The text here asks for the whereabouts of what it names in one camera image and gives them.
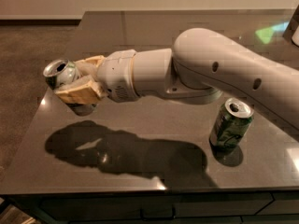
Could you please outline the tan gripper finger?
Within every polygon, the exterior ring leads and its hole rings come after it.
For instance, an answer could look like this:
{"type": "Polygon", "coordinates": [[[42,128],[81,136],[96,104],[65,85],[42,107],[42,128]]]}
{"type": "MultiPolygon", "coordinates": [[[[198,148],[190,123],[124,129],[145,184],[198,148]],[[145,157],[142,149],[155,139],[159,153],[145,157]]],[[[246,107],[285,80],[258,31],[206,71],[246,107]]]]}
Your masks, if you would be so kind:
{"type": "Polygon", "coordinates": [[[97,78],[97,70],[105,60],[105,56],[97,55],[86,59],[75,61],[75,65],[83,76],[97,78]]]}
{"type": "Polygon", "coordinates": [[[68,85],[63,85],[54,93],[66,104],[91,105],[107,97],[100,82],[91,75],[81,77],[68,85]]]}

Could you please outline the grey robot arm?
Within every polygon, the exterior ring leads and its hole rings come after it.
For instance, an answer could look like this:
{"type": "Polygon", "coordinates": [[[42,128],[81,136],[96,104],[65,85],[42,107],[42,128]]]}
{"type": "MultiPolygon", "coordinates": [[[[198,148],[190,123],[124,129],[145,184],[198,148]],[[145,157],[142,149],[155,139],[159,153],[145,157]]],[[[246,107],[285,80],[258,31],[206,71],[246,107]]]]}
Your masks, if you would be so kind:
{"type": "Polygon", "coordinates": [[[83,73],[55,94],[66,104],[89,105],[143,96],[208,104],[227,92],[252,106],[280,129],[299,129],[298,71],[268,60],[214,31],[195,28],[171,49],[117,51],[77,61],[83,73]]]}

